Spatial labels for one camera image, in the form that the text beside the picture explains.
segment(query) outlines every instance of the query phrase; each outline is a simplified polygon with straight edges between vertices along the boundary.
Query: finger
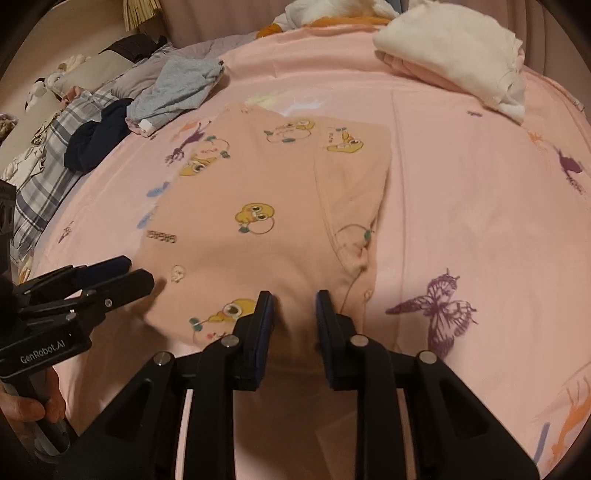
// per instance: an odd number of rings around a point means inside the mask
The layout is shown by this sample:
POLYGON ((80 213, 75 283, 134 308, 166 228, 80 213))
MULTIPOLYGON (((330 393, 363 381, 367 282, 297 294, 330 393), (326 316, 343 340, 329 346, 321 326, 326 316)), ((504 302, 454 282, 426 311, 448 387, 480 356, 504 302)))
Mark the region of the finger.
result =
POLYGON ((32 398, 16 397, 0 392, 0 407, 4 416, 15 421, 37 421, 45 416, 43 405, 32 398))
POLYGON ((66 416, 66 402, 61 396, 60 377, 52 368, 47 369, 46 384, 49 393, 49 400, 45 404, 46 419, 55 423, 58 420, 63 420, 66 416))

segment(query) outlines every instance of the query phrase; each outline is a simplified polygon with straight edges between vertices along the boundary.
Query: metal screw head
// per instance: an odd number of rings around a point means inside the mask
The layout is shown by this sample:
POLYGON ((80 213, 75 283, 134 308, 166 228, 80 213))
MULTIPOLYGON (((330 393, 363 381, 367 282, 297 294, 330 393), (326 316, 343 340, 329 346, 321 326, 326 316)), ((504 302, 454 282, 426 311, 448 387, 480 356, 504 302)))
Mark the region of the metal screw head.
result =
POLYGON ((158 352, 154 355, 154 363, 159 366, 166 365, 172 360, 173 356, 168 352, 158 352))
POLYGON ((429 350, 425 350, 424 352, 418 354, 418 359, 424 364, 432 365, 437 362, 437 355, 435 355, 433 352, 430 352, 429 350))
POLYGON ((226 348, 236 346, 240 343, 240 339, 236 335, 227 335, 222 338, 222 345, 226 348))
POLYGON ((369 344, 369 338, 367 338, 365 335, 353 335, 349 339, 349 342, 355 346, 363 347, 369 344))

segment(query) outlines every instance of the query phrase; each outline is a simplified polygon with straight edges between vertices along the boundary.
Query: stuffed animal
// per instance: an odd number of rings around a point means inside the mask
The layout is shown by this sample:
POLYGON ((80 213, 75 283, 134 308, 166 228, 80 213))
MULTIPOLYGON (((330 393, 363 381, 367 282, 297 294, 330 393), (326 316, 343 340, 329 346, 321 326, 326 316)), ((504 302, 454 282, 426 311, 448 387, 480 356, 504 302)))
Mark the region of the stuffed animal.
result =
POLYGON ((35 105, 39 98, 47 93, 47 88, 45 87, 45 79, 40 78, 33 83, 31 86, 31 90, 27 94, 27 101, 25 102, 25 111, 28 112, 29 109, 35 105))

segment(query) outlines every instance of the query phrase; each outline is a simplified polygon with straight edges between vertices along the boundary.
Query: butterfly print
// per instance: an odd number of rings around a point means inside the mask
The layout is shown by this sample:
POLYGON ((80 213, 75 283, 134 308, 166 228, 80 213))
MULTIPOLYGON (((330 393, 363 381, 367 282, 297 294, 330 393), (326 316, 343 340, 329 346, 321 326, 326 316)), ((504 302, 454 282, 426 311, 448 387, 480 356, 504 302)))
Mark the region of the butterfly print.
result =
POLYGON ((388 315, 423 311, 430 319, 427 336, 429 350, 444 359, 452 350, 455 339, 466 333, 472 323, 476 323, 472 314, 476 312, 470 303, 464 300, 451 301, 457 290, 460 277, 447 273, 434 278, 427 286, 427 294, 407 300, 386 310, 388 315))
POLYGON ((70 224, 66 228, 64 228, 64 231, 63 231, 60 239, 57 241, 58 244, 60 244, 64 238, 66 238, 68 235, 70 235, 72 233, 72 224, 73 223, 74 222, 70 222, 70 224))
POLYGON ((562 150, 556 150, 558 152, 558 157, 560 159, 560 166, 562 167, 562 171, 566 175, 569 183, 574 187, 575 190, 579 193, 583 193, 583 187, 580 185, 578 181, 576 181, 571 174, 573 173, 582 173, 583 167, 577 162, 574 158, 566 157, 562 154, 562 150))
POLYGON ((172 165, 174 162, 182 160, 184 158, 183 148, 185 148, 187 145, 191 143, 195 143, 201 140, 201 138, 205 135, 204 129, 207 128, 210 123, 211 122, 208 122, 207 125, 205 125, 205 127, 202 128, 201 122, 199 122, 197 129, 191 135, 189 135, 187 139, 180 144, 179 147, 175 148, 172 154, 166 156, 166 158, 164 159, 166 165, 172 165))

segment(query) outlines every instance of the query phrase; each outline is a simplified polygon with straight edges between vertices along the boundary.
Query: checkered fabric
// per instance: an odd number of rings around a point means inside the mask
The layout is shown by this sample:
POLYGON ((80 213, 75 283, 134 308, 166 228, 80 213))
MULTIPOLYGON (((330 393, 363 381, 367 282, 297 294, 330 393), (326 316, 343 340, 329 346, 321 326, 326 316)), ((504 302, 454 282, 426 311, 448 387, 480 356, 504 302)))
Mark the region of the checkered fabric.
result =
POLYGON ((51 124, 43 171, 32 176, 17 194, 11 243, 12 261, 17 265, 35 248, 60 203, 82 176, 64 166, 70 137, 82 124, 100 122, 101 110, 115 100, 107 89, 82 92, 51 124))

